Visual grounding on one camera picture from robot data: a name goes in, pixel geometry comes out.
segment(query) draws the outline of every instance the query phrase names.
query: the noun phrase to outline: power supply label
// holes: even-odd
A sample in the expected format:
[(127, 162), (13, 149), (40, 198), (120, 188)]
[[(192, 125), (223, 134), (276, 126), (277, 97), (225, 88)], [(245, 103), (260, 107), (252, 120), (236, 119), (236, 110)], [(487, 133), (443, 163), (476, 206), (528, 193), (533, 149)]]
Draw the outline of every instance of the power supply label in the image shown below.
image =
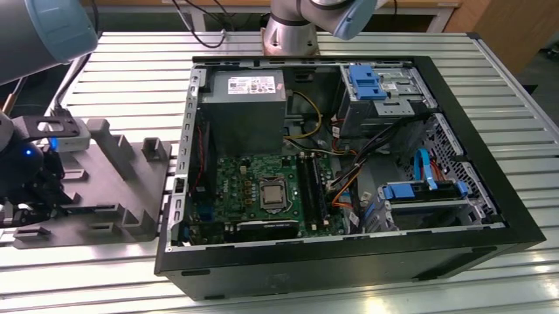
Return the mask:
[(227, 93), (232, 94), (273, 94), (276, 85), (273, 77), (232, 77), (228, 81)]

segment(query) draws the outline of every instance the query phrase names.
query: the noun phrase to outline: red cable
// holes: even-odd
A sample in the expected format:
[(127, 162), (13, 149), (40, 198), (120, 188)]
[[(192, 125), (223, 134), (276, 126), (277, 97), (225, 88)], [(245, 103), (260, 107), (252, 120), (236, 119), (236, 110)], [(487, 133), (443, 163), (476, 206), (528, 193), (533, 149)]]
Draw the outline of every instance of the red cable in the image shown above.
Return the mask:
[(199, 176), (196, 177), (196, 182), (193, 183), (191, 191), (188, 192), (191, 195), (192, 195), (193, 189), (199, 185), (200, 178), (201, 178), (201, 173), (204, 172), (204, 147), (201, 145), (201, 128), (200, 128), (200, 126), (197, 126), (196, 129), (199, 130), (200, 171), (199, 171)]

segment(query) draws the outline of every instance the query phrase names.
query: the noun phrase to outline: ram slot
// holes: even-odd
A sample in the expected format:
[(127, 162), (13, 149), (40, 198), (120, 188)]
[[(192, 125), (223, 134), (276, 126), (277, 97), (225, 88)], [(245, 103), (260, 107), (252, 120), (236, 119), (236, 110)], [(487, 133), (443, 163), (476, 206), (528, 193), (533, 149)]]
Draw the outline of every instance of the ram slot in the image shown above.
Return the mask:
[(299, 189), (303, 201), (304, 223), (311, 229), (324, 224), (328, 215), (323, 185), (316, 159), (312, 155), (297, 155)]

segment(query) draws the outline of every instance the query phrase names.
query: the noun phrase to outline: aluminum slotted table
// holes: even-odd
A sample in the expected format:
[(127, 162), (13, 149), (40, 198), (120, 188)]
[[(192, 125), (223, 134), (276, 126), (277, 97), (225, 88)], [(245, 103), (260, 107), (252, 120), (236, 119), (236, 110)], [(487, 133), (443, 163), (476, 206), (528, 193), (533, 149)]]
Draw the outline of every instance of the aluminum slotted table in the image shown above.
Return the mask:
[[(364, 33), (349, 42), (321, 34), (319, 42), (323, 55), (433, 58), (547, 241), (440, 281), (193, 302), (153, 275), (156, 241), (20, 251), (13, 230), (0, 230), (0, 311), (559, 313), (559, 130), (485, 44), (448, 33)], [(175, 141), (176, 155), (192, 56), (260, 53), (259, 33), (229, 34), (215, 50), (187, 33), (105, 33), (64, 104), (77, 117), (107, 118), (129, 142)]]

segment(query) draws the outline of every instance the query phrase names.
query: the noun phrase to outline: black cable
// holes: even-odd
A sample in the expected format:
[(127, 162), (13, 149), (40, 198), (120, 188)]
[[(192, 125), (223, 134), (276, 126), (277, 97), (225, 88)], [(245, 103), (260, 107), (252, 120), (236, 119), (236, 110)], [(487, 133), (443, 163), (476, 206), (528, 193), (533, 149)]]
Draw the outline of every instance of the black cable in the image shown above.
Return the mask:
[(336, 185), (341, 180), (348, 178), (351, 175), (355, 174), (355, 172), (360, 169), (360, 166), (363, 165), (364, 161), (367, 160), (367, 157), (369, 153), (372, 153), (376, 149), (379, 149), (381, 146), (384, 146), (395, 134), (397, 133), (397, 130), (404, 127), (407, 124), (425, 120), (432, 115), (432, 112), (417, 114), (416, 116), (409, 116), (405, 118), (400, 118), (396, 120), (395, 123), (392, 123), (383, 131), (380, 131), (365, 143), (363, 148), (360, 149), (357, 156), (355, 156), (352, 161), (352, 166), (344, 172), (339, 178), (336, 178), (331, 185)]
[(227, 12), (227, 10), (225, 10), (224, 6), (221, 5), (221, 3), (219, 2), (219, 0), (213, 0), (213, 2), (215, 2), (215, 3), (216, 3), (216, 5), (221, 8), (221, 11), (224, 11), (224, 14), (225, 14), (228, 17), (233, 17), (233, 16), (235, 16), (235, 13), (233, 13), (233, 14), (229, 14), (229, 13)]
[[(95, 29), (95, 34), (97, 34), (99, 36), (99, 8), (97, 8), (97, 3), (95, 2), (95, 0), (89, 0), (91, 1), (91, 7), (93, 9), (93, 29)], [(60, 109), (61, 108), (61, 97), (64, 96), (64, 94), (68, 91), (69, 85), (73, 83), (73, 81), (77, 78), (77, 75), (80, 75), (87, 62), (89, 61), (89, 57), (91, 54), (88, 54), (80, 62), (80, 65), (77, 66), (76, 70), (72, 73), (72, 76), (69, 77), (69, 79), (67, 80), (67, 82), (64, 83), (64, 85), (61, 86), (59, 92), (55, 95), (55, 109)]]
[[(360, 210), (360, 200), (359, 200), (359, 179), (355, 179), (353, 182), (349, 184), (349, 197), (351, 197), (351, 206), (352, 206), (352, 213), (357, 216), (359, 222), (363, 221), (363, 213)], [(360, 226), (355, 226), (351, 224), (349, 234), (359, 234)]]
[(225, 29), (227, 27), (225, 27), (225, 23), (223, 23), (223, 21), (219, 19), (219, 17), (217, 17), (217, 15), (215, 15), (213, 13), (209, 13), (207, 10), (204, 10), (204, 8), (203, 7), (200, 7), (199, 5), (195, 5), (193, 3), (192, 3), (192, 1), (191, 0), (184, 0), (184, 2), (187, 2), (189, 5), (191, 5), (191, 7), (193, 7), (193, 8), (196, 8), (199, 11), (201, 11), (207, 16), (209, 16), (212, 19), (213, 19), (213, 21), (216, 21), (217, 23), (219, 23), (219, 25), (221, 25), (221, 27)]
[(181, 17), (183, 20), (183, 24), (185, 29), (192, 33), (193, 38), (197, 40), (197, 42), (207, 48), (209, 49), (215, 49), (219, 48), (221, 46), (221, 44), (224, 43), (225, 40), (225, 35), (221, 35), (221, 40), (219, 41), (217, 44), (207, 44), (205, 42), (201, 41), (200, 37), (196, 35), (193, 28), (189, 26), (188, 21), (185, 20), (185, 17), (183, 15), (183, 11), (181, 8), (179, 6), (179, 4), (176, 3), (176, 0), (172, 0), (173, 4), (175, 4), (175, 8), (176, 8), (176, 12), (179, 13), (179, 16)]
[(224, 11), (225, 17), (229, 19), (231, 29), (232, 29), (232, 31), (235, 31), (235, 22), (233, 22), (233, 16), (235, 16), (235, 14), (229, 14), (227, 12), (224, 6), (220, 4), (220, 2), (217, 0), (213, 0), (213, 2), (221, 8), (221, 11)]

